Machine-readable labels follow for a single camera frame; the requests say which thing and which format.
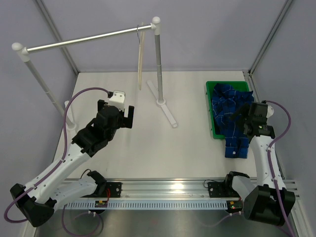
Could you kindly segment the blue plaid shirt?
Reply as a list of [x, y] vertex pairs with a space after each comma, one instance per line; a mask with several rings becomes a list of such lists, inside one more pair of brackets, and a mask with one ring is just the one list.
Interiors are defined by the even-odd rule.
[[243, 158], [248, 155], [249, 141], [242, 129], [237, 125], [240, 115], [233, 114], [244, 104], [254, 102], [252, 91], [240, 91], [232, 85], [218, 83], [214, 86], [211, 98], [214, 123], [219, 133], [225, 136], [225, 157]]

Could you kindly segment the white hanger with metal hook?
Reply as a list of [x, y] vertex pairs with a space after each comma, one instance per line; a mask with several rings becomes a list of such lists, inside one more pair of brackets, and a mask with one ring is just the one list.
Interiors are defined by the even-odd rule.
[[138, 52], [138, 89], [142, 89], [142, 67], [143, 67], [143, 51], [145, 32], [137, 33], [139, 40], [139, 52]]

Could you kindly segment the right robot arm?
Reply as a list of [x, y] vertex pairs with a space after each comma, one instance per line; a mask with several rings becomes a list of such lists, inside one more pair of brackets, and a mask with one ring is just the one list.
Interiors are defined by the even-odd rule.
[[267, 120], [274, 113], [269, 101], [244, 104], [233, 115], [249, 141], [256, 165], [257, 182], [240, 172], [231, 171], [223, 185], [229, 196], [239, 195], [247, 220], [281, 227], [295, 204], [295, 194], [288, 191], [281, 177], [275, 151], [274, 128]]

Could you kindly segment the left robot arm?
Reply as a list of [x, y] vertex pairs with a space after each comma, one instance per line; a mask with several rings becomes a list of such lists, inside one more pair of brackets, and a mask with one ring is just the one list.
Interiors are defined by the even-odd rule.
[[33, 227], [46, 223], [54, 212], [80, 197], [101, 197], [108, 189], [107, 180], [97, 171], [61, 187], [61, 183], [80, 165], [113, 140], [120, 128], [132, 128], [134, 107], [124, 110], [103, 100], [98, 101], [98, 112], [86, 127], [72, 139], [65, 154], [25, 185], [15, 184], [10, 193], [15, 205]]

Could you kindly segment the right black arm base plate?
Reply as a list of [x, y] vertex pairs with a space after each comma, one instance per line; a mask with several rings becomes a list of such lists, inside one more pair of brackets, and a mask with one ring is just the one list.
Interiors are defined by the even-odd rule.
[[238, 193], [225, 182], [207, 182], [207, 189], [210, 198], [240, 198]]

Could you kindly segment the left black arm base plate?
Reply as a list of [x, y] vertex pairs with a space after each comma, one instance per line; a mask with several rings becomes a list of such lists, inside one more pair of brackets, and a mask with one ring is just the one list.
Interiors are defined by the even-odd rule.
[[105, 190], [99, 195], [101, 198], [107, 198], [108, 194], [110, 198], [120, 198], [122, 190], [121, 182], [107, 182]]

